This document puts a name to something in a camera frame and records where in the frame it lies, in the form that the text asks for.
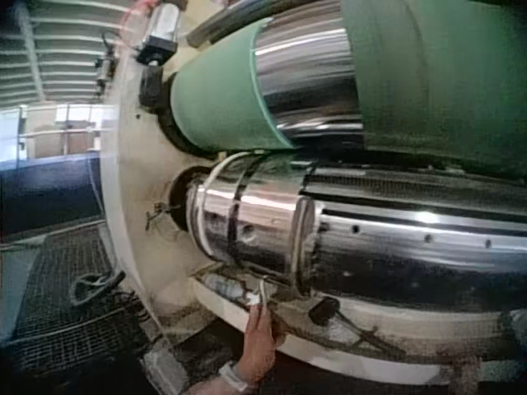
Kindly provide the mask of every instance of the blue wall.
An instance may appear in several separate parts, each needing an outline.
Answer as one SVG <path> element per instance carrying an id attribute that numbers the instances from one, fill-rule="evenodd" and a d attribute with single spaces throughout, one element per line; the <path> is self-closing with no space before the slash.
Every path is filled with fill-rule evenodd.
<path id="1" fill-rule="evenodd" d="M 21 161 L 0 169 L 2 238 L 46 226 L 101 216 L 98 153 Z"/>

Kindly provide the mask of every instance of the hole in roller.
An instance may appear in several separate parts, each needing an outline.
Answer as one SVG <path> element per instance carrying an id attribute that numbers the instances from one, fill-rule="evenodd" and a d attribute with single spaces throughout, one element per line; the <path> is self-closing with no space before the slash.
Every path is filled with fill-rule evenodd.
<path id="1" fill-rule="evenodd" d="M 244 227 L 241 228 L 240 238 L 242 239 L 242 241 L 245 241 L 246 243 L 250 242 L 251 240 L 254 239 L 255 236 L 256 234 L 254 232 L 254 226 L 244 225 Z"/>

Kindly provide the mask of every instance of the white wristband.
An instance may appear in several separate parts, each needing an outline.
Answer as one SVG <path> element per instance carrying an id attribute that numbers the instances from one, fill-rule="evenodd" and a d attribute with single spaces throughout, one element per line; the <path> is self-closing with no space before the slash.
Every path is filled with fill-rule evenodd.
<path id="1" fill-rule="evenodd" d="M 240 376 L 234 370 L 234 362 L 229 361 L 222 366 L 218 372 L 223 379 L 239 393 L 247 393 L 252 386 L 240 379 Z"/>

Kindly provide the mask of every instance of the green roller cover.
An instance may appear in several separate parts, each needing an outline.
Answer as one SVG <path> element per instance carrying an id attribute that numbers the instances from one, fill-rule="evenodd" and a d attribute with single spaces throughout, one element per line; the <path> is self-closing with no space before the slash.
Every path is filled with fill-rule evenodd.
<path id="1" fill-rule="evenodd" d="M 257 21 L 206 49 L 174 79 L 170 105 L 181 132 L 206 151 L 285 149 L 259 93 L 254 42 Z"/>
<path id="2" fill-rule="evenodd" d="M 341 0 L 341 6 L 366 149 L 527 172 L 521 12 L 468 0 Z"/>

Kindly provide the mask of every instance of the black knob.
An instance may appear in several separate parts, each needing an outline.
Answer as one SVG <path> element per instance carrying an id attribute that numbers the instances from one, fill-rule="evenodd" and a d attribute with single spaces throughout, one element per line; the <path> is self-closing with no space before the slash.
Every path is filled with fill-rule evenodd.
<path id="1" fill-rule="evenodd" d="M 335 298 L 326 296 L 309 311 L 308 315 L 315 325 L 325 327 L 339 310 L 340 302 Z"/>

